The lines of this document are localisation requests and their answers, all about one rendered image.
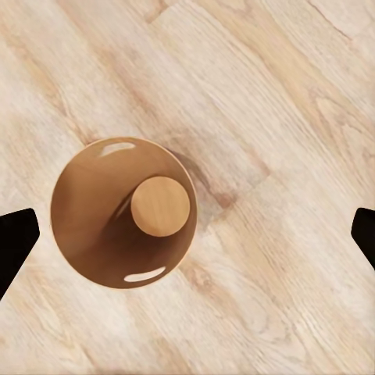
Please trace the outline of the trash can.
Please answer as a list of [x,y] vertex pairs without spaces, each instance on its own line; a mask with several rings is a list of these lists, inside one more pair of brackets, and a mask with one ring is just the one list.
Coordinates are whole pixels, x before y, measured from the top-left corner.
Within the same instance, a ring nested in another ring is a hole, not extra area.
[[[132,143],[104,155],[98,149]],[[63,167],[49,202],[49,226],[65,262],[110,290],[137,290],[168,277],[190,252],[198,197],[181,161],[139,137],[108,137]],[[126,282],[165,269],[147,280]]]

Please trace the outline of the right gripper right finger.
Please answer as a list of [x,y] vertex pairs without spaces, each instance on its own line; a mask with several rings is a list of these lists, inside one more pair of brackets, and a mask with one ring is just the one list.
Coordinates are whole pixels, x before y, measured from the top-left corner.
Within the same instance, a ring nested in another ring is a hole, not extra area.
[[352,238],[375,270],[375,211],[358,208],[352,224]]

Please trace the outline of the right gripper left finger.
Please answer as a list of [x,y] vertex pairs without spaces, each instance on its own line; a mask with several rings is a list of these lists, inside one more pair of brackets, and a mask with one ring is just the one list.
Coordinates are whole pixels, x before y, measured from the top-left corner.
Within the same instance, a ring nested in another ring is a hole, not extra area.
[[40,237],[33,209],[0,216],[0,300]]

